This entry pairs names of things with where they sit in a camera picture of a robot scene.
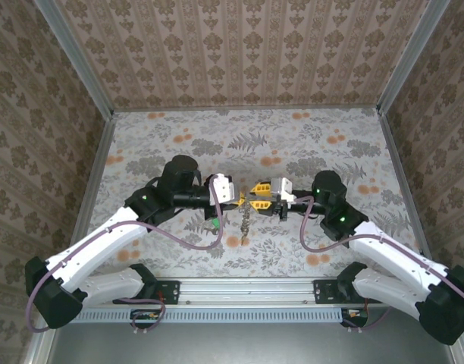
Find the aluminium frame strut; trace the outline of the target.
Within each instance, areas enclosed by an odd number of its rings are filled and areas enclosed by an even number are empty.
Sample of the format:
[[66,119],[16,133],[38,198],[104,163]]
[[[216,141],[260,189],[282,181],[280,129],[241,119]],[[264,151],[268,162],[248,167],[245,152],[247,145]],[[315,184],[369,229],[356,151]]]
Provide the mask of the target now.
[[57,330],[33,334],[23,364],[47,364]]
[[464,364],[464,333],[454,345],[449,346],[453,364]]

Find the aluminium table side rail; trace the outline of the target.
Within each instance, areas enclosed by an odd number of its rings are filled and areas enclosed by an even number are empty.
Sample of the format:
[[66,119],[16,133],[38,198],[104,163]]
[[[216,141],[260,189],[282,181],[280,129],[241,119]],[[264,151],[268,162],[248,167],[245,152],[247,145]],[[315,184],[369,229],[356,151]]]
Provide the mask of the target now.
[[432,254],[429,249],[428,241],[426,239],[425,233],[423,231],[422,223],[417,212],[414,199],[412,197],[409,184],[403,170],[402,162],[400,160],[400,155],[397,150],[396,143],[393,138],[390,126],[388,124],[387,116],[385,114],[379,114],[379,123],[384,134],[384,138],[387,144],[387,148],[390,153],[390,158],[393,163],[393,169],[395,170],[398,183],[400,185],[400,191],[403,195],[404,203],[406,206],[406,211],[408,213],[409,219],[411,221],[412,229],[415,238],[417,239],[420,250],[428,258],[432,258]]
[[96,155],[89,173],[86,190],[83,195],[83,201],[80,204],[80,210],[77,215],[77,220],[74,225],[68,249],[74,245],[81,238],[85,237],[89,229],[92,212],[96,203],[96,198],[99,192],[103,171],[105,169],[106,160],[108,157],[109,149],[113,140],[115,130],[115,122],[112,119],[104,123],[102,135],[96,150]]

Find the grey metal panel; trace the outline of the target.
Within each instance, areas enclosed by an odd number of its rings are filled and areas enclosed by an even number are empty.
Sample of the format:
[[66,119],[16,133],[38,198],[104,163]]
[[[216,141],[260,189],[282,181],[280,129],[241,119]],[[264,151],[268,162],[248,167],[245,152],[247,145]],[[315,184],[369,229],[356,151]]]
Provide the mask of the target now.
[[69,325],[49,364],[453,364],[448,347],[392,314],[361,333],[332,324]]

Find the aluminium mounting rail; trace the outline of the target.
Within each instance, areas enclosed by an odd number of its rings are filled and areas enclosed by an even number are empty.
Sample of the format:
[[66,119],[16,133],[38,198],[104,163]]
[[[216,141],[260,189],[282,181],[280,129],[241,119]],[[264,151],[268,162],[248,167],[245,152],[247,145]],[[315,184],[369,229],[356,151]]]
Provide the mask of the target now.
[[179,305],[300,306],[315,304],[311,278],[159,278],[179,281]]

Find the aluminium corner post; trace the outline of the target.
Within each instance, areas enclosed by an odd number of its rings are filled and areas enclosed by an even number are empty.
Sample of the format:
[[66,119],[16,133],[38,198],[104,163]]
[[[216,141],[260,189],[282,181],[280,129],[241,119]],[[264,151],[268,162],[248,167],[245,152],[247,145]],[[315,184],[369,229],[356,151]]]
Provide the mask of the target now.
[[35,0],[35,3],[74,66],[104,121],[109,122],[112,119],[114,106],[101,86],[96,72],[87,61],[84,47],[78,43],[70,24],[58,8],[56,0]]
[[387,114],[449,3],[450,0],[429,0],[397,65],[393,69],[384,91],[379,97],[377,102],[379,115]]

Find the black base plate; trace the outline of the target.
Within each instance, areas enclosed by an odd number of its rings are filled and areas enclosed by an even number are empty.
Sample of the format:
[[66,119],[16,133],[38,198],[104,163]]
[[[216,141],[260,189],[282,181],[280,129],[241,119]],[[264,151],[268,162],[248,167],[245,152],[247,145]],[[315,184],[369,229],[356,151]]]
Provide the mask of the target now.
[[350,293],[346,296],[338,288],[337,279],[318,279],[313,281],[313,293],[317,304],[330,304],[336,306],[360,306],[365,303],[380,304],[379,301],[366,299],[357,294]]
[[112,303],[125,304],[128,300],[157,300],[164,304],[178,304],[180,296],[179,281],[157,281],[154,284],[144,284],[139,281],[139,283],[141,283],[142,287],[139,290],[134,290],[133,295],[114,299]]

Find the aluminium table rear rail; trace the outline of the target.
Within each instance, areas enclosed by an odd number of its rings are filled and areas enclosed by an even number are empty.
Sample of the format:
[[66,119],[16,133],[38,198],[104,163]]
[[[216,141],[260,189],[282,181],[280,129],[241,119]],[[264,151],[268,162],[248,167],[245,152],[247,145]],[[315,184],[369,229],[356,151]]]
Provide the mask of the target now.
[[155,112],[155,111],[234,111],[234,110],[322,110],[322,109],[363,109],[377,110],[375,104],[342,104],[342,105],[229,105],[229,106],[193,106],[193,107],[157,107],[157,108],[115,108],[113,114]]

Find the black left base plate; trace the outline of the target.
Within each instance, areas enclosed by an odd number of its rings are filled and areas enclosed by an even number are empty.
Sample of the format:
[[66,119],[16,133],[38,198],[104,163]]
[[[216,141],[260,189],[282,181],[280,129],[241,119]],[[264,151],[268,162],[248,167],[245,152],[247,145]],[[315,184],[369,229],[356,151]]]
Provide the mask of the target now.
[[125,304],[128,300],[157,300],[164,304],[178,304],[180,296],[179,281],[157,281],[154,284],[144,284],[139,281],[139,283],[141,283],[142,287],[139,290],[134,290],[133,295],[114,299],[112,303]]

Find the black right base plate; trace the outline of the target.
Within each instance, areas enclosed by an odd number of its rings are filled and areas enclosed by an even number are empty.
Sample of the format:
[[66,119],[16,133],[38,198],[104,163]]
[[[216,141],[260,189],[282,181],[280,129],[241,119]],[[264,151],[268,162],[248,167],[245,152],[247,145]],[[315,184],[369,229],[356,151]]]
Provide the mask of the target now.
[[379,301],[366,299],[357,294],[350,293],[346,296],[338,288],[337,279],[318,279],[313,281],[313,293],[317,304],[330,304],[336,306],[360,306],[365,303],[380,304]]

